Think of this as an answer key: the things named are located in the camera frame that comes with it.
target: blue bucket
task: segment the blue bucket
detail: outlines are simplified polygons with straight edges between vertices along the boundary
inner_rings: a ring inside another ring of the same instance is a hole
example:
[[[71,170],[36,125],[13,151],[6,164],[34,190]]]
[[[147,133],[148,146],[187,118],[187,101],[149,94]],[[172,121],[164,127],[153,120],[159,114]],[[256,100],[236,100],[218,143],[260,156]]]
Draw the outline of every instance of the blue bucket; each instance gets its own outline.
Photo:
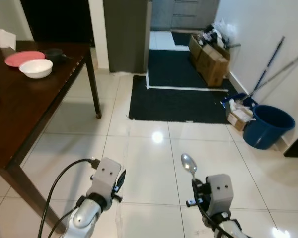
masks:
[[[243,138],[247,144],[261,150],[270,148],[295,126],[294,119],[284,111],[266,105],[253,108],[255,121],[245,128]]]

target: black doormat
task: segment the black doormat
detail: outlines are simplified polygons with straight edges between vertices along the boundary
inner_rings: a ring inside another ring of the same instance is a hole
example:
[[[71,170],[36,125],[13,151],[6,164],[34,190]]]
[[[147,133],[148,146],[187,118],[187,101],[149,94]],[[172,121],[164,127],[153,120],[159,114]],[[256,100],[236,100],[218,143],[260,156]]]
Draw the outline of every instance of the black doormat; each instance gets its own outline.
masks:
[[[176,46],[188,46],[191,33],[171,32]]]
[[[148,76],[150,86],[207,88],[201,75],[189,60],[189,51],[149,50]],[[229,80],[219,89],[237,93]]]
[[[147,89],[146,77],[135,75],[129,118],[228,124],[220,101],[235,93]]]

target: wooden table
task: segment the wooden table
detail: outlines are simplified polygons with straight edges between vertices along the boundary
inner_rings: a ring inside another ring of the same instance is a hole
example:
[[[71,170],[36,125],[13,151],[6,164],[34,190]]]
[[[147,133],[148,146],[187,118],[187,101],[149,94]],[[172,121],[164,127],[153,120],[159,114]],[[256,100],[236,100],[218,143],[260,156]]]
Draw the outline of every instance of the wooden table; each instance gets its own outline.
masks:
[[[5,65],[6,49],[0,49],[0,175],[41,216],[46,200],[20,167],[20,163],[55,112],[77,75],[87,66],[96,117],[101,118],[93,63],[88,44],[17,41],[16,50],[60,48],[74,59],[53,67],[43,79],[30,79]],[[49,208],[46,222],[58,220]],[[65,225],[56,230],[62,233]]]

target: kitchen drawer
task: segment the kitchen drawer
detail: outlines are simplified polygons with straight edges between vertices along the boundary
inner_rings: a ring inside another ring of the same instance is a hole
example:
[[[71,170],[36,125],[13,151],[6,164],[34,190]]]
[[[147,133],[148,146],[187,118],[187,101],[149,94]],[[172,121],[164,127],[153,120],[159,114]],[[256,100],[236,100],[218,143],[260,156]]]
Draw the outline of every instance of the kitchen drawer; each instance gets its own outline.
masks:
[[[173,15],[193,15],[195,16],[198,8],[196,1],[175,1]]]
[[[195,28],[195,16],[173,16],[172,28]]]

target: plastic bag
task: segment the plastic bag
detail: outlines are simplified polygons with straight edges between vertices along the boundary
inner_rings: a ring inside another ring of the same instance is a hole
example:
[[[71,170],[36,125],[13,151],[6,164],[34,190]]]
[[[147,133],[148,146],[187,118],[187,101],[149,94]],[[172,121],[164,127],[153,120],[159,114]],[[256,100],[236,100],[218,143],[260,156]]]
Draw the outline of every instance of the plastic bag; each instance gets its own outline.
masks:
[[[231,24],[226,24],[223,19],[214,22],[213,27],[217,29],[222,37],[226,40],[227,44],[234,41],[236,35],[236,28]]]

